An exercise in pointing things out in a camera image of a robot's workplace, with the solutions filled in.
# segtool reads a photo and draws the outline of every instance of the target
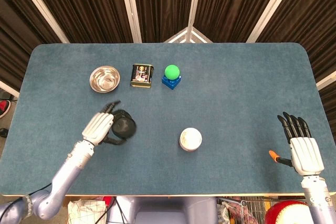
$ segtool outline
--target wire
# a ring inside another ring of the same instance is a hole
[[[99,217],[99,219],[98,219],[94,224],[97,224],[97,223],[101,220],[101,218],[104,217],[104,215],[105,215],[105,214],[110,210],[110,208],[113,206],[115,200],[116,200],[116,198],[114,197],[114,199],[113,199],[111,205],[109,205],[109,207],[106,209],[106,211]]]
[[[40,188],[40,189],[38,189],[38,190],[36,190],[36,191],[34,191],[34,192],[32,192],[32,193],[30,193],[30,194],[28,194],[28,195],[33,195],[34,193],[36,193],[36,192],[38,192],[38,191],[41,191],[41,190],[43,190],[43,189],[46,189],[46,188],[47,188],[48,186],[50,186],[50,185],[51,185],[51,183],[48,184],[48,185],[46,185],[46,186],[44,186],[44,187],[42,187],[42,188]],[[0,223],[1,223],[2,218],[5,216],[5,213],[8,211],[8,209],[11,208],[12,205],[14,205],[15,203],[19,202],[20,200],[22,200],[22,197],[17,198],[16,200],[14,200],[12,203],[10,203],[10,204],[6,207],[6,209],[4,210],[4,212],[2,213],[2,215],[0,216]]]
[[[117,205],[118,205],[118,208],[119,208],[119,211],[120,211],[120,214],[121,214],[122,223],[125,224],[124,217],[123,217],[124,213],[123,213],[122,210],[121,210],[121,207],[120,207],[120,205],[119,205],[119,202],[117,201],[117,198],[115,198],[115,202],[116,202]]]

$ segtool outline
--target stainless steel bowl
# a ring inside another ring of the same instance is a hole
[[[90,76],[90,86],[99,93],[107,93],[115,89],[120,81],[120,74],[114,67],[101,66]]]

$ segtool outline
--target green ball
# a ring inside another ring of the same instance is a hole
[[[180,76],[180,70],[179,70],[178,66],[176,66],[176,65],[169,65],[164,70],[164,75],[169,80],[175,80]]]

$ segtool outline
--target brown curtain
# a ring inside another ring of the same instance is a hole
[[[164,42],[188,26],[191,0],[135,0],[142,42]]]
[[[60,42],[31,0],[0,0],[0,80],[20,90],[32,50]]]
[[[316,82],[336,70],[336,0],[282,0],[258,42],[298,42]]]
[[[336,81],[319,92],[336,143]]]
[[[124,0],[44,0],[70,42],[133,42]]]
[[[269,0],[198,0],[194,27],[213,42],[245,42]]]

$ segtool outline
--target blue toy block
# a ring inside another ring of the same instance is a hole
[[[162,77],[162,83],[165,84],[168,88],[170,88],[171,90],[173,90],[181,81],[181,76],[179,76],[178,78],[176,78],[175,80],[169,80],[166,76]]]

